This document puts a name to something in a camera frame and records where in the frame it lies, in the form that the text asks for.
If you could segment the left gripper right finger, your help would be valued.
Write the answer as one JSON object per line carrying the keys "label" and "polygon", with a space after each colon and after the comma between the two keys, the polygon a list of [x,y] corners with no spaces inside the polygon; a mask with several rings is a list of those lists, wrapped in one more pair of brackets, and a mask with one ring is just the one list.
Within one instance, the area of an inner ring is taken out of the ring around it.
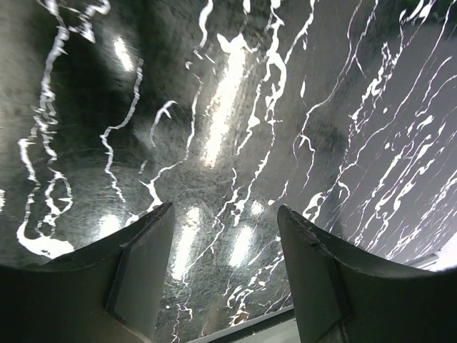
{"label": "left gripper right finger", "polygon": [[454,342],[456,270],[398,264],[326,232],[288,206],[277,214],[302,342]]}

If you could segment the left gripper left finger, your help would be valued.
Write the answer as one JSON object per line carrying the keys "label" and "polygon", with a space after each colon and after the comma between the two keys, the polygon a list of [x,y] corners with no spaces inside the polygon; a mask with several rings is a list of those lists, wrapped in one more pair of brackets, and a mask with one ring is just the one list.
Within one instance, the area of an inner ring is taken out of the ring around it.
{"label": "left gripper left finger", "polygon": [[174,236],[165,203],[45,264],[1,268],[3,342],[151,342]]}

